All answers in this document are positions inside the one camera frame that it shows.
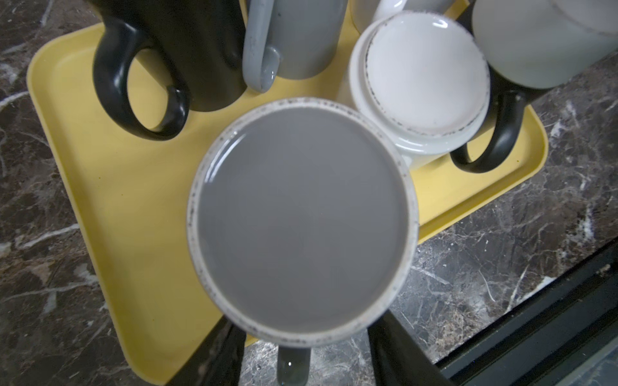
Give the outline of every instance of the black mug handle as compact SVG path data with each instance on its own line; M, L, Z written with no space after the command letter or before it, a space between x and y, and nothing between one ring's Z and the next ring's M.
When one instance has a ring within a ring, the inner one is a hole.
M152 46L148 35L111 15L102 15L105 32L95 52L92 68L96 95L101 105L124 130L149 140L174 138L185 125L190 96L177 85L167 86L167 108L156 128L149 130L136 118L129 103L127 80L138 52Z
M454 386L390 311L367 328L376 386Z
M166 386L238 386L246 338L223 316Z
M502 164L515 146L527 104L525 94L521 91L501 93L497 101L496 128L483 154L472 161L468 145L463 144L459 149L451 151L453 163L470 173L489 172Z

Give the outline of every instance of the upside-down mug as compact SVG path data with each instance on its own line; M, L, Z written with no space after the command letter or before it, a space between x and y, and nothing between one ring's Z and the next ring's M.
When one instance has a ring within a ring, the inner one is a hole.
M264 93L277 76L306 79L337 51L347 0L251 0L242 59L245 82Z
M477 133L489 107L489 69L458 23L404 10L361 34L337 101L372 120L416 169Z
M87 0L105 24L93 81L108 116L149 140L174 138L189 109L214 111L238 99L245 25L240 4L228 0ZM167 89L161 122L146 128L131 104L127 80L133 59Z
M467 146L453 163L483 173L510 154L526 105L618 48L618 1L476 0L457 19L489 62L491 103L480 133L489 145L471 160Z

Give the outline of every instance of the dark marble surface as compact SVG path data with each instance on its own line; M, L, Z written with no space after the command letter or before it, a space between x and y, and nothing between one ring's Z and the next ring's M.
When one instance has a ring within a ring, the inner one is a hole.
M25 75L45 42L97 22L80 0L0 0L0 385L141 385L124 361ZM618 236L618 55L534 104L532 179L418 249L392 306L434 361ZM275 347L242 384L272 385ZM317 348L310 385L373 385L366 334Z

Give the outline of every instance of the cream speckled mug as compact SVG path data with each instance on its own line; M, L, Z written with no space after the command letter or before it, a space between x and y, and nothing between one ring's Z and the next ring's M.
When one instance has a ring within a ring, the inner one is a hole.
M325 99L285 99L215 140L193 182L187 235L213 302L286 347L279 364L302 378L308 348L388 309L412 263L418 206L404 160L370 120Z

